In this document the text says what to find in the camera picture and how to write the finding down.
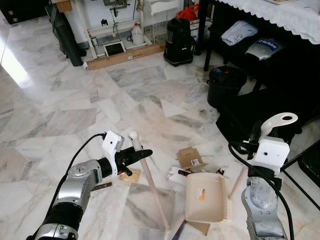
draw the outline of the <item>marble floor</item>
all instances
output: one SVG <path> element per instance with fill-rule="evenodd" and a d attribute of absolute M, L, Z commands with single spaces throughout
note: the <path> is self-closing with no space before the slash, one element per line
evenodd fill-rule
<path fill-rule="evenodd" d="M 203 169 L 225 170 L 228 191 L 242 166 L 229 153 L 218 130 L 216 109 L 207 103 L 205 55 L 191 64 L 173 67 L 161 53 L 95 71 L 73 67 L 56 45 L 47 17 L 9 26 L 0 16 L 0 235 L 25 239 L 42 223 L 56 186 L 71 158 L 93 134 L 113 130 L 130 146 L 135 129 L 145 149 L 153 180 L 171 224 L 185 209 L 185 189 L 167 180 L 179 166 L 178 150 L 197 148 Z M 212 53 L 210 67 L 221 66 Z M 241 94 L 250 92 L 247 81 Z M 290 157 L 320 137 L 315 121 L 294 137 Z M 76 163 L 102 157 L 101 139 L 94 139 Z M 140 163 L 133 168 L 142 169 Z M 317 203 L 319 188 L 299 167 L 296 175 Z M 288 180 L 282 193 L 292 212 L 296 240 L 320 238 L 320 213 Z M 138 184 L 112 179 L 113 186 L 92 192 L 79 229 L 80 240 L 161 240 L 164 226 L 144 172 Z M 241 190 L 233 201 L 233 218 L 212 224 L 207 236 L 186 226 L 183 240 L 249 240 Z M 278 215 L 289 235 L 282 203 Z"/>

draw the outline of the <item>vacuum cleaner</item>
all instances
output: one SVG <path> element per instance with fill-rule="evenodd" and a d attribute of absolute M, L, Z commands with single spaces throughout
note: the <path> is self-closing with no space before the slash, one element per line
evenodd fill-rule
<path fill-rule="evenodd" d="M 196 41 L 191 36 L 190 22 L 182 18 L 171 19 L 166 27 L 164 59 L 178 66 L 194 59 Z"/>

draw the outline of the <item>white tablecloth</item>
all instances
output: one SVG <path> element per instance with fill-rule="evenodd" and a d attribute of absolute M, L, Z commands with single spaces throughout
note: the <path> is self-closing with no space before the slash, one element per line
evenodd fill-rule
<path fill-rule="evenodd" d="M 219 0 L 258 18 L 284 27 L 294 35 L 320 44 L 320 0 L 297 0 L 274 4 L 265 0 Z"/>

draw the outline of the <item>trash bin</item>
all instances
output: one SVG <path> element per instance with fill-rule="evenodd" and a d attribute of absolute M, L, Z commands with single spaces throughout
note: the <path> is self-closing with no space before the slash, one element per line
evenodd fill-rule
<path fill-rule="evenodd" d="M 232 66 L 216 67 L 209 73 L 208 103 L 218 108 L 224 99 L 237 96 L 247 82 L 247 75 Z"/>

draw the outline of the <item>wall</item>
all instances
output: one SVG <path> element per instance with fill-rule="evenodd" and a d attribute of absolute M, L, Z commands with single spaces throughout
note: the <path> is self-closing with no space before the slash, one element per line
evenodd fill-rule
<path fill-rule="evenodd" d="M 112 5 L 105 6 L 103 0 L 94 0 L 94 1 L 78 0 L 78 3 L 82 8 L 88 29 L 101 28 L 102 19 L 106 19 L 109 25 L 114 24 L 111 12 L 109 10 L 109 8 L 113 8 Z M 133 19 L 135 0 L 127 0 L 127 3 L 130 4 L 130 6 L 127 6 L 127 8 L 118 10 L 119 11 L 118 17 L 114 18 L 115 22 L 121 23 L 121 22 L 129 21 Z M 75 40 L 77 43 L 87 42 L 86 36 L 82 29 L 82 25 L 78 18 L 77 9 L 74 6 L 73 1 L 71 1 L 71 5 L 73 10 L 66 12 L 65 16 L 68 19 L 69 24 L 72 28 Z M 179 0 L 179 5 L 180 5 L 179 8 L 182 9 L 183 0 Z M 134 19 L 139 19 L 139 18 L 140 18 L 139 12 L 135 11 Z"/>

